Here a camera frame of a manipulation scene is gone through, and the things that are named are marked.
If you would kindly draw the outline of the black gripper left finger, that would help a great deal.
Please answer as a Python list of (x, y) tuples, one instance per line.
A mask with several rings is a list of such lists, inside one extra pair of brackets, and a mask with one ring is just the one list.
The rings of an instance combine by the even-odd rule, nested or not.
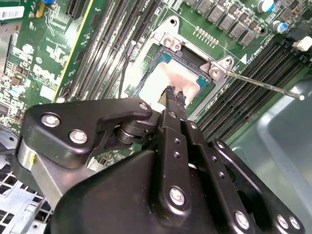
[(180, 159), (185, 96), (168, 86), (157, 112), (138, 97), (74, 101), (29, 108), (23, 123), (23, 165), (56, 208), (64, 194), (135, 153)]

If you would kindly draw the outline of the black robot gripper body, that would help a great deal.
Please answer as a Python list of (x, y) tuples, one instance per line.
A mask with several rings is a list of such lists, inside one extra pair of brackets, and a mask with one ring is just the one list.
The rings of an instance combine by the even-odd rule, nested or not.
[(52, 234), (232, 234), (234, 207), (212, 183), (208, 157), (135, 153), (67, 191), (50, 220)]

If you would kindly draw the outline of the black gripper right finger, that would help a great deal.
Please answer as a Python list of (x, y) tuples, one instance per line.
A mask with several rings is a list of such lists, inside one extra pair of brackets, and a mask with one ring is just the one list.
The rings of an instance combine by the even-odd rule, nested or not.
[(305, 233), (299, 218), (223, 141), (206, 142), (186, 118), (182, 131), (220, 234)]

